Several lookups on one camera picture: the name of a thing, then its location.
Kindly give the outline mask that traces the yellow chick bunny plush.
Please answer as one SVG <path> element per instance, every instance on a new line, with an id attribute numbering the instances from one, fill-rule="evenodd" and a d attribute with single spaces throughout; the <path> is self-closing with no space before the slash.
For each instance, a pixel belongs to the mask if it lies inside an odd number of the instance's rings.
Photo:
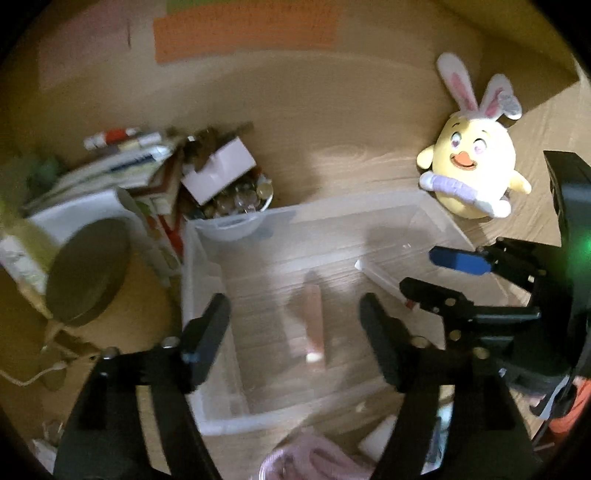
<path id="1" fill-rule="evenodd" d="M 516 169 L 516 151 L 502 116 L 518 120 L 522 106 L 503 74 L 488 82 L 477 100 L 469 72 L 455 54 L 437 59 L 437 69 L 459 110 L 437 141 L 417 156 L 419 186 L 451 213 L 466 219 L 503 219 L 512 212 L 508 191 L 528 195 L 530 182 Z"/>

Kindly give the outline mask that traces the white tube with red cap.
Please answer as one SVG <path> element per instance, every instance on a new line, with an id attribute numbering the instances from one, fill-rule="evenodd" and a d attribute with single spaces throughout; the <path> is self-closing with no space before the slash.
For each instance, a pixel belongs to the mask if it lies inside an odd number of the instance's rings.
<path id="1" fill-rule="evenodd" d="M 358 259 L 356 260 L 355 268 L 369 278 L 370 281 L 374 282 L 377 286 L 381 287 L 391 296 L 399 300 L 407 309 L 415 309 L 415 302 L 407 299 L 402 294 L 402 291 L 400 290 L 400 282 L 397 279 L 394 279 L 393 276 L 388 274 L 381 267 L 367 259 Z"/>

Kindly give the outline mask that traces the orange sticky note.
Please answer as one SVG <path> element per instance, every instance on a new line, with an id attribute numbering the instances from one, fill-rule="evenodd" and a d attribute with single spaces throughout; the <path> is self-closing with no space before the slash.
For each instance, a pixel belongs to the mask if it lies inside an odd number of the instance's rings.
<path id="1" fill-rule="evenodd" d="M 153 21 L 158 64 L 240 51 L 326 50 L 338 37 L 335 1 L 209 3 Z"/>

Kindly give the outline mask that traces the stack of books and papers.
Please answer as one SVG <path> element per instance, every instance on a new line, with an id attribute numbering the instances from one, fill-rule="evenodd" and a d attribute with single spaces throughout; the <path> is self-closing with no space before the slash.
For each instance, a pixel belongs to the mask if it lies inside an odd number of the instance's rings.
<path id="1" fill-rule="evenodd" d="M 154 132 L 134 148 L 119 150 L 61 176 L 53 188 L 22 207 L 59 244 L 99 219 L 126 223 L 132 246 L 158 280 L 170 285 L 181 262 L 160 219 L 173 213 L 180 176 L 180 136 Z"/>

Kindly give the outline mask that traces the pink sticky note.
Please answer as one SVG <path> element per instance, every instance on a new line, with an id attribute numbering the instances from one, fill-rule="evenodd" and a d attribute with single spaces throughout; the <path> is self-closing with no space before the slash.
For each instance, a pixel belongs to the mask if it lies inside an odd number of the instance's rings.
<path id="1" fill-rule="evenodd" d="M 39 41 L 39 87 L 52 89 L 86 66 L 130 48 L 125 2 L 99 1 Z"/>

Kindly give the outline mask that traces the pink wooden stick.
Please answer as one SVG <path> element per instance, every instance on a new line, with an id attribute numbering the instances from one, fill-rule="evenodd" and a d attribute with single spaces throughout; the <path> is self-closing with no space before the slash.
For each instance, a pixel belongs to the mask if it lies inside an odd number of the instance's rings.
<path id="1" fill-rule="evenodd" d="M 322 317 L 322 292 L 317 284 L 304 285 L 303 318 L 308 347 L 305 361 L 311 367 L 325 364 L 324 318 Z"/>

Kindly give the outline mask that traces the brown mug with lid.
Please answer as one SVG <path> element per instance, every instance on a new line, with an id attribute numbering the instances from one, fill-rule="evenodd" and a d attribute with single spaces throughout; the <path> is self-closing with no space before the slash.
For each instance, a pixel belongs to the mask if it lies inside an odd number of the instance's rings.
<path id="1" fill-rule="evenodd" d="M 76 231 L 50 268 L 45 300 L 52 319 L 44 340 L 50 342 L 58 332 L 69 330 L 99 348 L 120 347 L 117 328 L 101 315 L 121 289 L 130 258 L 123 220 L 100 219 Z"/>

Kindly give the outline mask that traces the green sticky note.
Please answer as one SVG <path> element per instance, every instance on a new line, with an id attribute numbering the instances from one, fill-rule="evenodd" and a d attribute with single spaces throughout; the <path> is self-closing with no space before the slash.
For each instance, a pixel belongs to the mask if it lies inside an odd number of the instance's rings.
<path id="1" fill-rule="evenodd" d="M 230 1 L 231 0 L 166 0 L 166 13 L 171 15 L 190 8 L 207 6 L 211 4 L 228 3 Z"/>

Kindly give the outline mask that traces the clear plastic storage bin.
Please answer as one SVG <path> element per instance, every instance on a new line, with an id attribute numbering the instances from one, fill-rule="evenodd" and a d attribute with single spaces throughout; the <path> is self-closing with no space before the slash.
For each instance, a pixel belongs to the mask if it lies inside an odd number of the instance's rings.
<path id="1" fill-rule="evenodd" d="M 505 306 L 491 276 L 433 265 L 436 245 L 470 240 L 419 190 L 353 195 L 184 227 L 182 313 L 228 297 L 228 330 L 206 381 L 190 396 L 199 430 L 233 435 L 291 426 L 339 408 L 358 411 L 386 389 L 359 320 L 376 294 L 410 331 L 444 343 L 438 317 L 410 307 L 399 283 L 414 277 Z"/>

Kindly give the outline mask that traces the small pink white box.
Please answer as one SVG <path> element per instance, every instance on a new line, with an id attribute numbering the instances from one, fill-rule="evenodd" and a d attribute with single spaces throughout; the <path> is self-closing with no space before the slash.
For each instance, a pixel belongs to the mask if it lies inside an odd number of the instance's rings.
<path id="1" fill-rule="evenodd" d="M 212 153 L 199 171 L 186 174 L 181 183 L 197 204 L 204 205 L 254 167 L 256 160 L 236 137 Z"/>

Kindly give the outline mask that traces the red white marker pen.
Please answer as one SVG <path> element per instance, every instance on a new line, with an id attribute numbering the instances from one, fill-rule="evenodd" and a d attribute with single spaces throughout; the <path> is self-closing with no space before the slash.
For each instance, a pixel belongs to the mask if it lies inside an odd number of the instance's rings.
<path id="1" fill-rule="evenodd" d="M 85 138 L 83 140 L 83 146 L 87 151 L 105 148 L 107 146 L 129 139 L 140 132 L 140 128 L 123 128 L 102 131 Z"/>

